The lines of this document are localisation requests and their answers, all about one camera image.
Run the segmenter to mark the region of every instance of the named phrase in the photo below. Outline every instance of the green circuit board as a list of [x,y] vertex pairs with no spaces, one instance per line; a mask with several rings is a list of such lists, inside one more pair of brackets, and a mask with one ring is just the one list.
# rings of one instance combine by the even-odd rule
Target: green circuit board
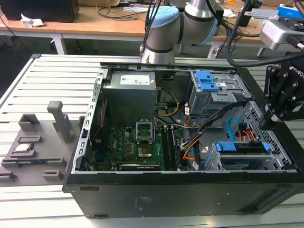
[[[140,129],[141,135],[149,136],[150,129]],[[94,167],[98,171],[113,170],[113,164],[150,164],[159,165],[161,171],[165,170],[162,149],[162,129],[153,129],[154,142],[136,142],[136,129],[133,127],[112,127],[109,132],[109,141],[106,156],[94,155]],[[176,140],[183,139],[181,128],[175,130]]]

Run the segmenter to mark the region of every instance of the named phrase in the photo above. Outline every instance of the white paper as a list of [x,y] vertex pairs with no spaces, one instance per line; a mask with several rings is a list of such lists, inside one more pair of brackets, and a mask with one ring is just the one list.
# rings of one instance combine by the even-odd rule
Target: white paper
[[30,28],[34,27],[34,26],[42,26],[45,25],[45,23],[42,22],[41,19],[31,19],[31,18],[27,18],[26,16],[24,16],[23,14],[21,14],[21,22],[25,25],[28,26]]
[[234,12],[232,12],[232,10],[230,10],[230,9],[224,9],[223,16],[228,17],[228,18],[233,18],[233,17],[236,17],[237,15]]

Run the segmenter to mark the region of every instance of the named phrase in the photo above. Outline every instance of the orange wire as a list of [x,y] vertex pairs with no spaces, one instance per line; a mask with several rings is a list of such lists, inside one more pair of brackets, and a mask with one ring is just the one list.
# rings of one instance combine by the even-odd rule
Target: orange wire
[[249,140],[252,140],[251,135],[247,131],[243,131],[243,132],[248,136]]
[[186,119],[185,119],[185,121],[184,121],[184,125],[185,125],[186,127],[193,127],[193,125],[189,125],[189,124],[187,123],[188,118],[189,118],[189,116],[187,115],[187,117],[186,117]]
[[184,156],[183,156],[183,159],[187,159],[186,156],[187,156],[189,150],[190,150],[190,149],[193,147],[193,145],[196,144],[200,139],[201,139],[201,137],[198,138],[197,140],[195,140],[195,141],[191,144],[191,146],[188,147],[188,149],[186,150],[186,152],[185,152],[185,154],[184,154]]
[[256,141],[256,138],[255,138],[255,136],[253,135],[252,131],[250,130],[250,131],[248,131],[248,132],[252,135],[252,138],[254,139],[254,141]]

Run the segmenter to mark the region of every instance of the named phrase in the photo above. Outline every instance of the cable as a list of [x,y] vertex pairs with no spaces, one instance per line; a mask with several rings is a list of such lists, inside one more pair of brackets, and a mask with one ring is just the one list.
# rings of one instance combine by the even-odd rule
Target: cable
[[248,136],[248,139],[250,140],[250,141],[252,141],[252,139],[251,139],[251,137],[250,137],[250,134],[247,132],[247,131],[243,131],[247,136]]
[[211,115],[197,130],[197,135],[195,135],[192,139],[186,141],[182,147],[187,147],[188,144],[191,144],[193,141],[197,140],[198,137],[201,137],[203,132],[210,127],[215,121],[222,118],[224,114],[231,108],[245,106],[249,101],[239,101],[236,103],[231,103],[226,106],[224,106],[222,109],[218,110],[216,113]]
[[236,139],[234,138],[234,135],[231,130],[231,121],[232,120],[236,121],[238,124],[240,124],[241,121],[240,121],[240,119],[238,119],[236,117],[232,117],[232,118],[228,119],[228,121],[227,121],[227,131],[228,131],[229,137],[232,141],[235,141]]
[[255,138],[255,136],[253,135],[252,130],[248,130],[248,132],[251,134],[252,139],[253,139],[254,141],[256,141],[256,138]]
[[242,11],[237,18],[234,29],[228,39],[227,50],[226,50],[227,61],[234,67],[257,67],[257,66],[277,64],[277,63],[282,63],[282,62],[286,62],[286,61],[290,61],[290,60],[294,60],[294,59],[298,59],[298,58],[303,58],[304,53],[301,52],[301,53],[296,53],[296,54],[290,54],[290,55],[283,56],[283,57],[270,58],[270,59],[265,59],[265,60],[252,61],[252,62],[236,62],[232,59],[232,57],[230,55],[230,47],[231,47],[231,44],[233,41],[233,37],[237,34],[237,29],[241,22],[241,18],[244,16],[245,11],[246,11],[248,5],[250,4],[250,1],[251,0],[246,0]]
[[152,9],[151,16],[148,16],[149,21],[148,21],[146,33],[145,33],[144,38],[143,38],[143,49],[145,49],[145,47],[146,47],[147,38],[148,38],[148,35],[149,35],[149,33],[150,33],[150,29],[151,29],[152,23],[153,23],[153,21],[154,21],[154,19],[155,19],[155,17],[156,17],[156,14],[157,14],[157,12],[158,12],[158,9],[159,9],[160,5],[161,5],[161,2],[162,2],[162,1],[159,1],[159,2],[158,2],[158,5],[157,5],[157,8],[156,8],[155,13],[154,13],[154,8],[155,8],[156,2],[154,2],[154,7],[153,7],[153,9]]
[[[145,12],[135,12],[132,8],[127,8],[127,9],[129,9],[129,10],[132,10],[134,13],[133,13],[133,14],[128,14],[128,15],[123,15],[123,16],[118,16],[118,17],[108,16],[109,13],[117,13],[117,12],[119,12],[119,11],[125,10],[126,8],[123,8],[123,9],[120,9],[120,10],[117,10],[117,11],[111,11],[110,8],[107,8],[107,7],[102,7],[102,8],[100,8],[100,9],[98,9],[98,8],[97,8],[97,7],[98,7],[98,4],[99,4],[99,2],[96,3],[95,8],[96,8],[97,13],[98,13],[100,16],[102,16],[102,17],[105,17],[105,18],[108,18],[108,19],[113,19],[113,20],[122,20],[122,21],[124,21],[124,20],[135,20],[135,19],[137,19],[137,18],[133,18],[132,16],[133,16],[133,15],[136,15],[136,16],[138,17],[139,20],[145,22],[143,19],[141,19],[141,18],[138,16],[138,14],[145,13]],[[101,13],[101,11],[104,10],[104,9],[108,9],[107,14]]]
[[188,157],[186,157],[186,156],[187,156],[189,150],[190,150],[190,149],[191,149],[191,148],[192,148],[200,139],[201,139],[201,137],[198,138],[197,140],[195,140],[195,141],[191,144],[191,146],[188,147],[188,149],[187,149],[186,152],[184,153],[183,160],[186,160],[186,159],[194,160],[194,158],[188,158]]
[[165,90],[165,91],[167,91],[167,92],[174,98],[174,100],[175,100],[175,102],[176,102],[176,108],[175,108],[175,110],[173,111],[173,113],[163,114],[163,115],[154,115],[155,117],[167,117],[167,116],[172,116],[172,115],[176,114],[177,111],[178,111],[178,109],[179,109],[179,102],[178,102],[178,100],[176,99],[176,97],[174,96],[174,94],[171,93],[171,92],[170,92],[168,89],[166,89],[166,88],[161,87],[161,90],[162,90],[162,89]]
[[147,10],[146,20],[145,20],[145,23],[144,23],[144,31],[145,32],[147,31],[147,27],[148,27],[148,21],[149,21],[149,14],[150,14],[151,5],[152,5],[152,0],[150,0],[149,7],[148,7],[148,10]]
[[[210,10],[210,12],[213,14],[213,16],[221,23],[222,26],[224,26],[226,29],[228,29],[229,31],[233,31],[233,28],[229,27],[228,25],[226,25],[223,20],[216,14],[216,12],[214,11],[214,9],[212,8],[211,4],[210,4],[210,1],[209,0],[205,0],[207,5],[208,5],[208,8]],[[243,36],[243,37],[258,37],[260,34],[245,34],[245,33],[239,33],[239,32],[236,32],[236,34],[240,35],[240,36]]]
[[[234,24],[232,24],[231,22],[228,22],[228,21],[226,21],[226,20],[224,20],[224,22],[226,22],[227,24],[231,24],[231,25],[234,26]],[[225,39],[224,43],[221,45],[220,49],[218,50],[216,57],[219,55],[219,53],[222,53],[222,49],[223,49],[225,43],[226,43],[227,40],[228,40],[228,35],[229,35],[229,34],[228,34],[228,30],[226,29],[226,39]],[[237,41],[238,41],[239,39],[241,39],[241,38],[242,38],[242,36],[239,36],[238,38],[236,38],[235,43],[234,43],[234,47],[233,47],[232,51],[230,52],[230,54],[232,54],[232,52],[236,49],[236,43],[237,43]]]
[[18,42],[17,47],[15,48],[15,51],[14,51],[14,56],[16,56],[16,51],[17,51],[17,49],[19,48],[19,45],[20,45],[20,41]]
[[104,108],[105,108],[105,101],[103,101],[103,105],[101,107],[101,112],[100,112],[100,124],[99,124],[99,128],[97,130],[97,132],[95,133],[94,137],[92,138],[92,142],[94,141],[95,137],[97,136],[97,134],[99,133],[100,129],[103,126],[103,113],[104,113]]
[[185,127],[183,125],[169,123],[169,122],[167,122],[167,121],[165,121],[165,120],[163,120],[163,119],[161,119],[160,117],[157,117],[157,116],[155,118],[157,118],[161,123],[166,124],[166,125],[177,126],[177,127],[187,128],[187,129],[192,129],[192,127]]
[[12,30],[10,30],[10,28],[5,24],[5,22],[4,22],[4,20],[2,19],[2,16],[1,16],[1,14],[0,14],[0,19],[1,19],[1,21],[2,21],[2,23],[5,25],[5,27],[14,35],[14,37],[17,39],[17,40],[19,40],[19,42],[20,42],[20,44],[22,44],[23,45],[23,47],[29,52],[29,53],[31,53],[32,54],[32,52],[28,49],[28,47],[27,46],[25,46],[25,44],[21,41],[21,39],[19,39],[19,37],[17,37],[16,36],[16,34],[15,33],[13,33],[13,31]]

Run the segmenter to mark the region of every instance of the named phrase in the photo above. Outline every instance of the blue rubber cover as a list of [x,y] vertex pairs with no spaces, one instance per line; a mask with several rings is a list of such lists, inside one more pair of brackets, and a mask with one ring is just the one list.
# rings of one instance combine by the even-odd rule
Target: blue rubber cover
[[[149,17],[151,18],[155,14],[156,10]],[[154,18],[154,21],[151,25],[152,29],[160,28],[169,23],[173,22],[178,18],[180,12],[179,9],[172,6],[160,6],[158,12]]]
[[220,89],[215,84],[214,77],[210,71],[196,71],[196,80],[200,85],[200,90],[203,92],[218,92]]
[[223,151],[237,151],[233,142],[219,142]]
[[264,143],[263,143],[263,146],[264,146],[264,148],[265,148],[265,150],[266,150],[267,152],[271,152],[271,149],[270,149],[270,146],[269,146],[268,143],[264,142]]

